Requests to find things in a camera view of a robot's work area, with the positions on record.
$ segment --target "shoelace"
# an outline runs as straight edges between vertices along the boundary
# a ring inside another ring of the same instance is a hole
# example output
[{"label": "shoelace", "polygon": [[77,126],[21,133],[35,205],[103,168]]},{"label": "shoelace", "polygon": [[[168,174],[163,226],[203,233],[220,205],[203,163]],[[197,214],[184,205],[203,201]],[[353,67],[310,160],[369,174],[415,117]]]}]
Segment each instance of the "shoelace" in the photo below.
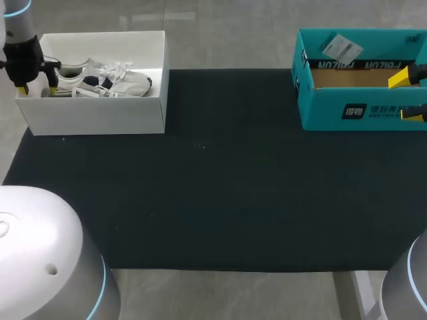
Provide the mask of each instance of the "shoelace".
[{"label": "shoelace", "polygon": [[96,93],[83,88],[74,87],[71,96],[75,98],[77,97],[77,94],[80,93],[86,97],[98,98],[101,96],[101,92],[104,92],[105,93],[104,97],[109,97],[109,98],[119,97],[119,93],[110,91],[109,89],[104,88],[101,85],[97,85],[95,86],[95,88],[98,88],[100,92]]},{"label": "shoelace", "polygon": [[95,86],[95,88],[98,88],[99,90],[105,92],[109,98],[119,97],[119,93],[113,92],[107,88],[104,88],[102,85],[97,85],[97,86]]},{"label": "shoelace", "polygon": [[112,83],[117,83],[117,81],[123,81],[123,78],[130,70],[131,66],[132,63],[130,62],[116,61],[109,65],[102,66],[99,75],[101,77],[107,77]]}]

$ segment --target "black logo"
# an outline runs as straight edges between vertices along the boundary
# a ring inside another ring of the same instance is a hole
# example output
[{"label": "black logo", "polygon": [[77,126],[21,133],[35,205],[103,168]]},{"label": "black logo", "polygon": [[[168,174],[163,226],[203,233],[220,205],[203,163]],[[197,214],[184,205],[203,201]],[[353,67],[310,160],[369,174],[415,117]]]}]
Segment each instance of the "black logo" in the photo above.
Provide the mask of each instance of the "black logo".
[{"label": "black logo", "polygon": [[304,49],[302,49],[301,60],[302,60],[302,66],[303,66],[303,68],[305,68],[306,63],[307,63],[307,55],[306,55],[306,51]]},{"label": "black logo", "polygon": [[341,119],[361,119],[365,114],[366,103],[347,103]]},{"label": "black logo", "polygon": [[298,95],[300,94],[300,78],[298,77],[298,74],[296,74],[296,79],[295,79],[295,96],[296,99],[298,100]]}]

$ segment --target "gray tile floor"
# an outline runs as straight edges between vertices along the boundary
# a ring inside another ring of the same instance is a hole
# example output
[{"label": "gray tile floor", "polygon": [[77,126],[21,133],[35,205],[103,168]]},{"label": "gray tile floor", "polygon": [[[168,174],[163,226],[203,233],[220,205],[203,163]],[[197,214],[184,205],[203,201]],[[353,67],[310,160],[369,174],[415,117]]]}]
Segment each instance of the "gray tile floor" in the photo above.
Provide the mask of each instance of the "gray tile floor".
[{"label": "gray tile floor", "polygon": [[[427,27],[425,0],[34,0],[33,13],[40,35],[164,29],[176,69],[289,67],[299,27]],[[26,128],[13,96],[2,71],[0,179]],[[370,275],[378,294],[384,272]],[[331,273],[117,276],[123,320],[340,319],[346,303]]]}]

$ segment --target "shoe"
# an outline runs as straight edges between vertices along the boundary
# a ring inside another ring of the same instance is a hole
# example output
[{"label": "shoe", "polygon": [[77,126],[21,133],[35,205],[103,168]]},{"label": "shoe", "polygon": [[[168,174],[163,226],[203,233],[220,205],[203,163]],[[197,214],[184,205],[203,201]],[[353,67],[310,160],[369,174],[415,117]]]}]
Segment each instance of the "shoe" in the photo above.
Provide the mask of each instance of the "shoe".
[{"label": "shoe", "polygon": [[87,90],[87,85],[92,86],[95,91],[103,92],[102,97],[143,97],[147,95],[153,81],[143,73],[129,70],[129,63],[112,63],[106,65],[88,59],[80,65],[62,65],[56,69],[59,84],[54,94],[56,97],[77,97],[81,87]]}]

